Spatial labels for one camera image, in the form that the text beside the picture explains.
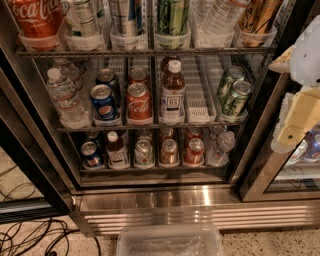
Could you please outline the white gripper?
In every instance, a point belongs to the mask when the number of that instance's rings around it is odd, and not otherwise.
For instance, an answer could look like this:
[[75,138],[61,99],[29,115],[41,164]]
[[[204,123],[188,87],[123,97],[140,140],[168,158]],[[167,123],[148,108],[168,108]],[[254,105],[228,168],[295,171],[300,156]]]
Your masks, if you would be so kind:
[[291,79],[303,86],[295,94],[285,94],[276,125],[276,143],[282,148],[295,148],[320,121],[320,15],[294,45],[269,64],[269,69],[290,72]]

